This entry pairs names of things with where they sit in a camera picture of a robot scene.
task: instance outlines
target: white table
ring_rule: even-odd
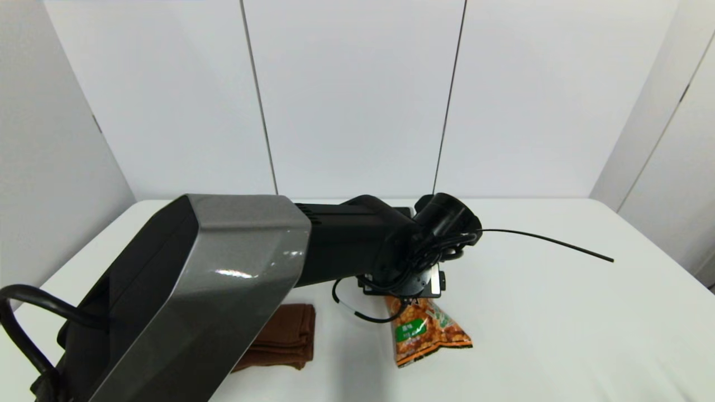
[[[129,208],[42,288],[78,303],[165,204]],[[232,374],[211,401],[715,401],[715,298],[618,215],[592,200],[466,204],[484,227],[537,232],[616,263],[487,232],[462,259],[443,264],[447,291],[438,300],[474,348],[440,350],[401,369],[389,325],[348,314],[333,303],[330,284],[295,289],[287,302],[317,309],[314,361],[302,371]],[[354,280],[338,291],[366,313],[385,314],[382,300],[361,296]],[[57,361],[62,320],[28,305],[16,313]],[[33,400],[27,389],[36,373],[4,332],[0,369],[1,400]]]

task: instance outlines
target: orange snack bag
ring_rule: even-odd
[[[390,315],[400,309],[400,299],[385,296]],[[398,367],[418,361],[439,348],[471,348],[472,340],[431,298],[417,299],[392,322],[395,362]]]

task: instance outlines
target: folded brown cloth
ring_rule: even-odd
[[[312,360],[315,308],[284,304],[273,314],[232,372],[251,366],[292,366]]]

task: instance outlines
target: black wire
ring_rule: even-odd
[[[15,315],[10,307],[10,300],[0,300],[0,321],[2,322],[5,332],[10,337],[12,342],[20,349],[27,357],[27,360],[40,372],[45,375],[54,371],[54,366],[47,360],[44,354],[32,343],[25,331],[15,320]]]
[[[10,298],[30,303],[60,317],[88,328],[107,329],[109,321],[105,317],[89,314],[60,300],[42,289],[29,285],[10,285],[0,289],[0,299]]]
[[[10,285],[0,289],[0,323],[2,323],[5,332],[13,343],[15,343],[28,360],[30,360],[30,363],[32,363],[43,376],[53,375],[55,367],[47,360],[47,357],[42,354],[37,346],[32,343],[32,340],[30,340],[25,331],[22,330],[22,327],[17,323],[10,306],[11,299],[36,305],[80,325],[98,329],[107,328],[108,320],[106,318],[85,313],[33,286]]]
[[[506,233],[515,233],[515,234],[517,234],[517,235],[523,235],[523,236],[529,236],[529,237],[536,237],[537,239],[546,240],[547,242],[556,243],[556,244],[558,244],[558,245],[562,245],[562,246],[564,246],[564,247],[568,247],[568,248],[570,248],[570,249],[573,249],[573,250],[576,250],[576,251],[580,251],[580,252],[586,253],[586,254],[588,254],[588,255],[592,255],[592,256],[597,257],[597,258],[600,258],[600,259],[602,259],[602,260],[606,260],[606,261],[608,261],[608,262],[610,262],[610,263],[615,262],[615,260],[614,260],[613,258],[606,257],[605,255],[598,254],[598,253],[595,253],[595,252],[593,252],[593,251],[587,250],[587,249],[585,249],[585,248],[582,248],[582,247],[579,247],[579,246],[576,246],[576,245],[571,245],[571,244],[568,244],[568,243],[566,243],[566,242],[562,242],[562,241],[560,241],[560,240],[552,239],[552,238],[550,238],[550,237],[546,237],[546,236],[542,236],[542,235],[535,235],[535,234],[533,234],[533,233],[520,232],[520,231],[518,231],[518,230],[507,230],[507,229],[477,229],[477,230],[475,230],[475,232],[506,232]]]
[[[337,284],[340,283],[341,280],[342,280],[342,279],[338,279],[338,280],[335,281],[335,283],[332,284],[332,299],[333,299],[336,303],[340,303],[340,299],[337,297]],[[362,318],[362,319],[365,320],[365,321],[370,321],[371,323],[376,323],[376,324],[389,323],[390,321],[397,320],[397,319],[402,315],[402,313],[404,313],[405,310],[407,310],[407,307],[410,305],[410,304],[407,302],[406,299],[404,299],[404,298],[399,298],[399,299],[400,299],[400,308],[399,308],[399,310],[398,310],[394,315],[392,315],[392,316],[390,316],[390,317],[387,317],[387,318],[374,318],[374,317],[369,317],[369,316],[367,316],[367,315],[365,315],[365,314],[362,314],[361,312],[355,311],[355,310],[354,310],[352,313],[353,313],[356,317]]]

